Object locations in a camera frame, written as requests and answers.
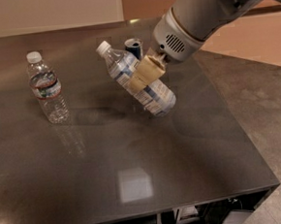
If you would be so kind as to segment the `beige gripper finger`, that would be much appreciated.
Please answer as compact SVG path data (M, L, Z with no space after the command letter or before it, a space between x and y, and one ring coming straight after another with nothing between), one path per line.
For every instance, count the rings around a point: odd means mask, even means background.
M129 79L129 88L138 93L166 73L165 55L146 55Z

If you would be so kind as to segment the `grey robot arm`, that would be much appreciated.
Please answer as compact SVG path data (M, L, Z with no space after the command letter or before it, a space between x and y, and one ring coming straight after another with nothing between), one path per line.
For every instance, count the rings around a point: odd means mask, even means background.
M186 61L214 32L261 1L175 0L154 27L149 51L130 77L130 90L140 92L156 81L168 63Z

